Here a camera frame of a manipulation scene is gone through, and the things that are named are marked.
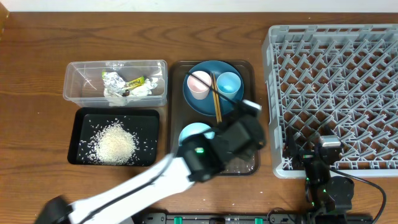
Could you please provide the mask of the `light blue bowl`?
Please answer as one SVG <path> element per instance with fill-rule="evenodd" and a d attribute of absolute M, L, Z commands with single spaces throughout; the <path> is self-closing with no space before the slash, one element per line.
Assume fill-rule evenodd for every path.
<path fill-rule="evenodd" d="M 184 146 L 187 142 L 206 142 L 215 137 L 211 127 L 205 123 L 191 123 L 184 127 L 178 137 L 178 145 Z"/>

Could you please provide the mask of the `white tissue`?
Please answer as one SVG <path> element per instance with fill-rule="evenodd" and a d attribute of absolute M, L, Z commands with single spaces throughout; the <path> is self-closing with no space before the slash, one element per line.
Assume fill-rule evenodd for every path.
<path fill-rule="evenodd" d="M 110 107 L 127 105 L 127 101 L 122 95 L 109 91 L 107 88 L 104 89 L 104 98 L 108 101 Z"/>
<path fill-rule="evenodd" d="M 147 96 L 152 94 L 152 90 L 158 86 L 158 78 L 140 77 L 126 83 L 125 90 L 129 92 L 129 96 Z"/>

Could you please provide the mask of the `foil snack wrapper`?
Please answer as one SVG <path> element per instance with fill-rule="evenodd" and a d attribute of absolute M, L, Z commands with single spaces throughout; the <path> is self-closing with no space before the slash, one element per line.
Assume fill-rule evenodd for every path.
<path fill-rule="evenodd" d="M 126 95 L 131 90 L 144 84 L 144 77 L 125 81 L 117 72 L 102 72 L 104 92 L 109 95 Z"/>

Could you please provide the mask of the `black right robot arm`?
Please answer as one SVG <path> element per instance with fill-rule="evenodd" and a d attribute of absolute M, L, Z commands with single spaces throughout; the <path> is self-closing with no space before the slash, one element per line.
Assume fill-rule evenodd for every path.
<path fill-rule="evenodd" d="M 372 223 L 370 215 L 348 215 L 352 209 L 354 182 L 343 175 L 332 176 L 331 165 L 339 158 L 343 147 L 330 128 L 320 136 L 312 148 L 299 147 L 291 128 L 286 130 L 284 154 L 292 158 L 292 165 L 305 171 L 305 196 L 312 208 L 297 217 L 295 223 Z"/>

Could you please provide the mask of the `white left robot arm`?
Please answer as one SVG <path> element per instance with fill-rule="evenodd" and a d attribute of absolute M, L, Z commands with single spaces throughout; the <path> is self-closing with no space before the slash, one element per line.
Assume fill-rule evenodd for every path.
<path fill-rule="evenodd" d="M 223 122 L 187 136 L 175 153 L 102 194 L 73 203 L 62 196 L 49 200 L 36 223 L 121 223 L 163 198 L 212 179 L 230 161 L 250 158 L 264 144 L 264 130 L 256 117 Z"/>

